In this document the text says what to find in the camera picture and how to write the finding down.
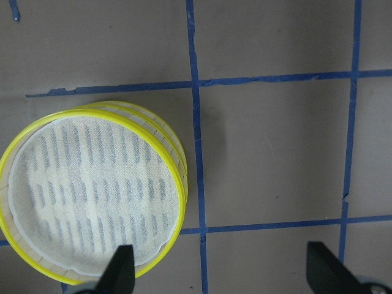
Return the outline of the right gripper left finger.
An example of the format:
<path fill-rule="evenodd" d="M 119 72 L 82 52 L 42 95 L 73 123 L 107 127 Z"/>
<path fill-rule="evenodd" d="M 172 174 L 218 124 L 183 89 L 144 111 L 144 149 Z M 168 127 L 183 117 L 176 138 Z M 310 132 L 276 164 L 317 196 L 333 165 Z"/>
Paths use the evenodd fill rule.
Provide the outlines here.
<path fill-rule="evenodd" d="M 134 250 L 132 245 L 117 248 L 103 275 L 95 286 L 95 293 L 131 294 L 135 287 Z"/>

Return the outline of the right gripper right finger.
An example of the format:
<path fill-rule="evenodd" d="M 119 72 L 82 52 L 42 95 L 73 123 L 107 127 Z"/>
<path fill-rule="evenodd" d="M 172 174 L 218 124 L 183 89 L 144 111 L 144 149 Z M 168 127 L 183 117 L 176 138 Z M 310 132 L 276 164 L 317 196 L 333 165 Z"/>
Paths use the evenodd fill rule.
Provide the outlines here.
<path fill-rule="evenodd" d="M 306 251 L 306 279 L 313 293 L 364 293 L 358 279 L 322 243 L 310 241 Z"/>

